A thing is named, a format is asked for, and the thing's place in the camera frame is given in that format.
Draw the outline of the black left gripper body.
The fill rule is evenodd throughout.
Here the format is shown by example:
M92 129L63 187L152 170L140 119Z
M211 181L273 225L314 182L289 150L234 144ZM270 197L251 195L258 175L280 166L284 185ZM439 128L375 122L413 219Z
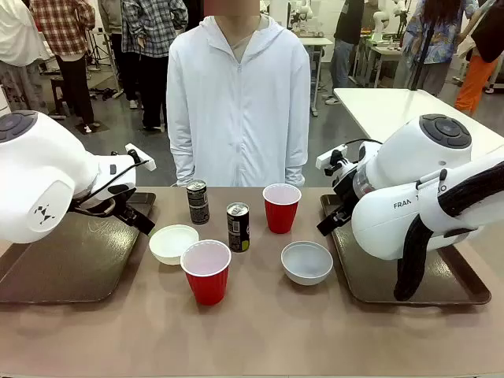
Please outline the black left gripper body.
M114 195L114 208L112 215L121 221L134 221L136 212L133 207L128 204L128 200L134 194L134 191L125 191L118 195Z

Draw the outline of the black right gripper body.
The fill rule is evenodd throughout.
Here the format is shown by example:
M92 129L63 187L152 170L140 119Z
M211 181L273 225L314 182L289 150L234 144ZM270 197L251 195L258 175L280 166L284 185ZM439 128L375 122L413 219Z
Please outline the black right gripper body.
M344 175L338 176L332 183L333 191L340 200L340 206L336 209L335 214L336 218L341 221L348 221L351 218L354 207L358 203L353 186L356 171L356 168L352 168Z

